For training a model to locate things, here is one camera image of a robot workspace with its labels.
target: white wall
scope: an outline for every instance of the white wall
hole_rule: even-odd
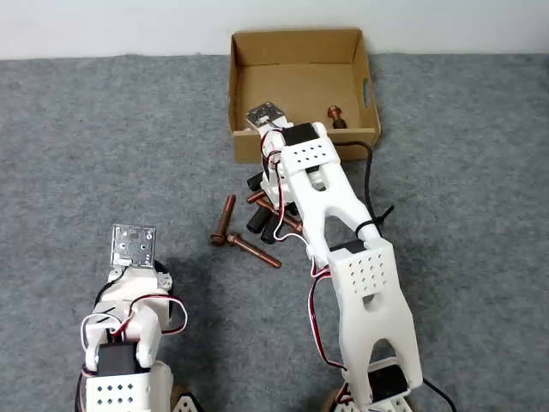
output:
[[[226,54],[236,30],[310,26],[371,52],[549,52],[547,0],[0,0],[0,58]]]

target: gray carpet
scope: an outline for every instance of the gray carpet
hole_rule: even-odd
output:
[[[549,403],[549,57],[371,58],[383,140],[372,168],[425,376],[462,411]],[[300,244],[272,270],[208,236],[254,209],[227,135],[227,57],[0,62],[1,410],[72,407],[78,327],[109,267],[111,224],[158,227],[190,327],[160,358],[206,411],[316,411],[340,383],[318,358]],[[360,191],[363,163],[345,165]],[[350,239],[329,224],[332,242]],[[249,233],[244,235],[252,239]],[[329,283],[318,316],[338,355]],[[447,406],[422,388],[424,411]]]

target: copper bolt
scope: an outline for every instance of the copper bolt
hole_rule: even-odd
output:
[[[328,108],[328,117],[334,120],[334,123],[332,123],[334,129],[347,128],[347,123],[341,118],[341,109],[338,106],[330,106]]]
[[[226,241],[226,230],[229,228],[229,221],[231,220],[232,209],[234,209],[234,202],[237,199],[234,195],[226,197],[223,211],[221,212],[220,222],[217,225],[217,229],[212,233],[210,239],[212,244],[221,246]]]
[[[246,198],[246,202],[252,204],[252,203],[255,203],[257,199],[261,199],[262,197],[266,197],[266,196],[267,196],[267,193],[265,193],[264,190],[260,190],[249,195]]]
[[[264,199],[257,199],[256,204],[258,206],[261,206],[262,208],[269,209],[271,212],[273,212],[277,216],[281,215],[279,211],[276,210],[271,203],[267,202]],[[289,227],[291,227],[295,232],[297,233],[303,232],[303,223],[301,221],[296,221],[291,216],[288,216],[286,214],[284,214],[283,220],[284,220],[284,223],[286,223]]]
[[[277,260],[276,258],[272,257],[268,253],[262,251],[258,247],[253,246],[252,244],[246,242],[244,239],[240,237],[238,233],[229,233],[226,237],[227,241],[229,242],[229,245],[231,246],[238,246],[243,251],[248,252],[250,255],[255,256],[256,258],[261,259],[266,264],[270,264],[272,267],[278,269],[282,266],[282,263],[280,260]]]

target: bolt head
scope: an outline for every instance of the bolt head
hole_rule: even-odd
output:
[[[223,246],[226,242],[226,238],[223,235],[214,233],[209,237],[212,241],[212,245]]]
[[[330,106],[328,108],[328,117],[329,118],[334,118],[334,117],[339,117],[341,114],[341,109],[338,107],[338,106]]]

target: cardboard box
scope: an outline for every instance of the cardboard box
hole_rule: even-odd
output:
[[[259,135],[245,114],[271,101],[295,124],[324,122],[334,142],[374,145],[381,125],[362,32],[336,30],[246,31],[232,36],[229,124],[234,159],[258,162]],[[348,129],[332,128],[329,106],[341,108]],[[360,147],[338,148],[343,160],[363,159]]]

